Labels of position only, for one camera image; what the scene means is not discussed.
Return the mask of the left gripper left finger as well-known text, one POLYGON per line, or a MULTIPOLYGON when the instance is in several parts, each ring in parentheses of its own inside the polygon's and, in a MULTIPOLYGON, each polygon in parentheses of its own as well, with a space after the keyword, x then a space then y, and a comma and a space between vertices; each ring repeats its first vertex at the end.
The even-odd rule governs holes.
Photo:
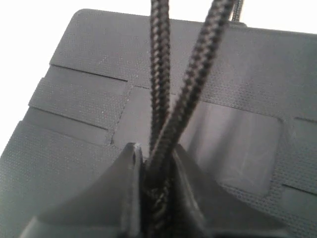
POLYGON ((22 238, 141 238, 142 150, 128 143, 87 189, 32 218, 22 238))

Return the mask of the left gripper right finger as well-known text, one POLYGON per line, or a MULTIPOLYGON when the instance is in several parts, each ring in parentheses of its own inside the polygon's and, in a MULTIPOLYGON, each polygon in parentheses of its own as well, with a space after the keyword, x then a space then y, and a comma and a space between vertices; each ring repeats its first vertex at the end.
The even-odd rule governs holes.
POLYGON ((176 238, 289 238, 277 218, 260 212, 209 178, 181 145, 173 151, 176 238))

